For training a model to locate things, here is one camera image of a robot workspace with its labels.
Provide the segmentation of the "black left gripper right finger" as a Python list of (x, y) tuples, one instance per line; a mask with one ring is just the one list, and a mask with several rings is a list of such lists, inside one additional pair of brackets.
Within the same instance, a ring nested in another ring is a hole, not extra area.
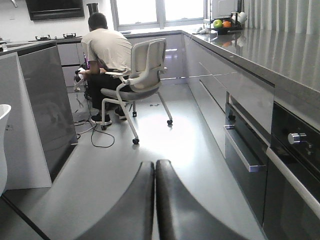
[(155, 167), (156, 213), (161, 240), (244, 240), (211, 215), (187, 190), (171, 162)]

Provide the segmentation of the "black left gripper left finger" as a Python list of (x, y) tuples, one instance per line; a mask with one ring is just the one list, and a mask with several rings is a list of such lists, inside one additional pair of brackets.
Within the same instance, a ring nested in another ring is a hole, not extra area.
[(121, 198), (78, 239), (150, 240), (154, 205), (155, 166), (151, 161), (143, 161)]

